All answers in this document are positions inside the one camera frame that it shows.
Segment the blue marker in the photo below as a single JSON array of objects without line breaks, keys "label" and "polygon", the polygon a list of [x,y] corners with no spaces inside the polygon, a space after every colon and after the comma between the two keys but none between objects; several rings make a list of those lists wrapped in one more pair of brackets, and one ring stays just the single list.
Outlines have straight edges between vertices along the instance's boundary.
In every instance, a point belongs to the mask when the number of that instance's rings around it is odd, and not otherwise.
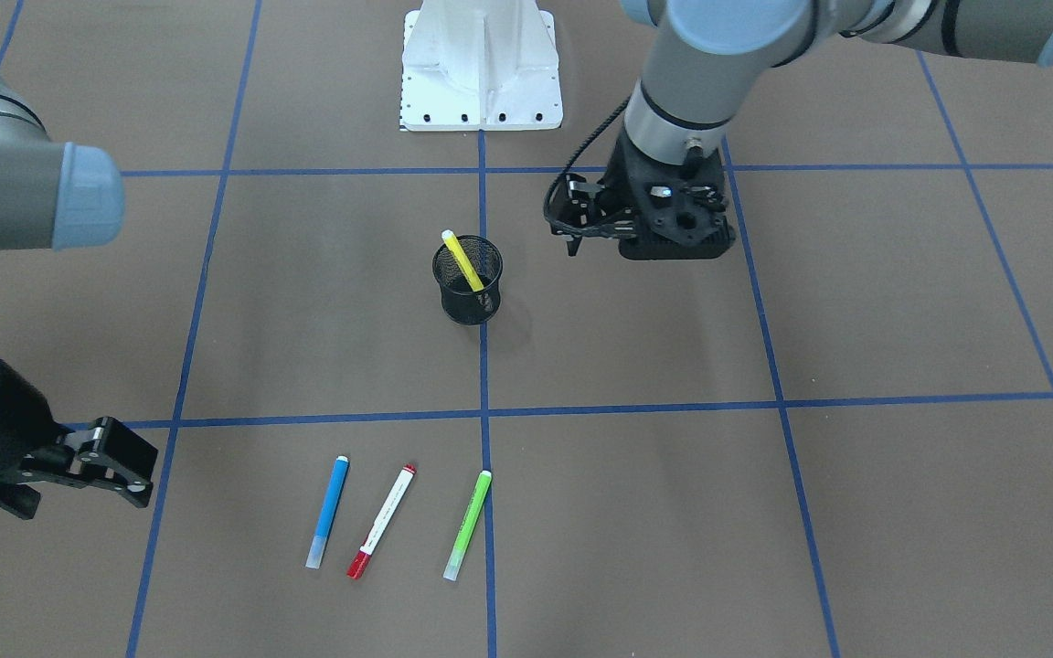
[{"label": "blue marker", "polygon": [[327,535],[331,534],[331,521],[336,517],[336,505],[339,504],[339,493],[343,491],[343,480],[347,478],[347,458],[339,455],[336,465],[331,470],[331,482],[327,482],[327,493],[322,497],[322,510],[315,524],[315,537],[311,538],[309,553],[309,570],[318,570],[322,562],[322,550],[327,545]]}]

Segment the white bracket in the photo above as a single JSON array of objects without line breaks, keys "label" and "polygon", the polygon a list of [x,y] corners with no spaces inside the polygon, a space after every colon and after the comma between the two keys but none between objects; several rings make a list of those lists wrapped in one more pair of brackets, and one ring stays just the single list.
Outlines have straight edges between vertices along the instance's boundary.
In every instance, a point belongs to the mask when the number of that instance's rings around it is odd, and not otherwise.
[{"label": "white bracket", "polygon": [[563,123],[555,17],[535,0],[423,0],[405,16],[403,129]]}]

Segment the pen holder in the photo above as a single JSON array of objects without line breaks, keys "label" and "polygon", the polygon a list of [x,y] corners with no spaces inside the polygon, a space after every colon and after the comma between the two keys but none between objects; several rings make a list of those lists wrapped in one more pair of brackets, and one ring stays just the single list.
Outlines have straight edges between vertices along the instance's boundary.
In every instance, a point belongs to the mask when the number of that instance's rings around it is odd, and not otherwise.
[{"label": "pen holder", "polygon": [[481,324],[494,317],[498,304],[502,303],[502,296],[498,293],[502,255],[484,238],[459,236],[457,241],[485,287],[474,292],[450,250],[442,245],[433,257],[433,277],[441,287],[441,307],[456,323]]}]

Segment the cable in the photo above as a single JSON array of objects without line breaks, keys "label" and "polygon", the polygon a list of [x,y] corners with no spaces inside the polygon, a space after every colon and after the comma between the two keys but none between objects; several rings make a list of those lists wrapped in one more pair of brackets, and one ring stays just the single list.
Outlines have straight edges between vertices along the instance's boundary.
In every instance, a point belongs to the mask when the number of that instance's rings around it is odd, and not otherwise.
[{"label": "cable", "polygon": [[603,120],[603,123],[599,124],[599,127],[594,129],[592,134],[588,136],[588,139],[584,139],[584,142],[576,148],[576,153],[572,155],[572,159],[569,159],[568,163],[563,165],[563,171],[560,171],[559,176],[556,176],[555,180],[551,182],[551,187],[548,188],[547,196],[543,197],[543,217],[547,219],[548,224],[553,225],[553,227],[556,227],[563,233],[570,234],[570,236],[599,236],[599,234],[601,234],[600,230],[590,227],[590,225],[589,227],[580,228],[577,225],[564,224],[564,222],[556,220],[551,216],[551,199],[552,197],[555,197],[555,191],[558,191],[559,183],[563,182],[564,177],[572,173],[572,166],[579,159],[579,156],[584,154],[588,146],[591,146],[593,145],[593,142],[596,142],[596,139],[598,139],[599,136],[603,134],[603,131],[609,128],[609,126],[617,120],[617,117],[623,113],[623,108],[625,107],[628,107],[628,99],[624,99],[617,108],[612,109],[611,115]]}]

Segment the robotic arm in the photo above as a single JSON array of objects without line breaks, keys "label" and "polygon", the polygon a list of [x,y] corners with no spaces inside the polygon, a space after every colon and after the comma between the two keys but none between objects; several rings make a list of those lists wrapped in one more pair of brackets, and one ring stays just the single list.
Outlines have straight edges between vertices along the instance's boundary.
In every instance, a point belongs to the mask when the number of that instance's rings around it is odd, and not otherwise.
[{"label": "robotic arm", "polygon": [[615,238],[633,260],[717,258],[734,243],[718,154],[762,72],[839,33],[970,59],[1053,66],[1053,0],[622,0],[657,25],[605,175],[570,174],[543,215],[576,254]]},{"label": "robotic arm", "polygon": [[[124,187],[104,151],[53,144],[0,79],[0,250],[103,245],[121,230]],[[0,359],[0,509],[35,516],[26,482],[101,487],[145,507],[157,448],[114,418],[58,424],[40,392]]]}]

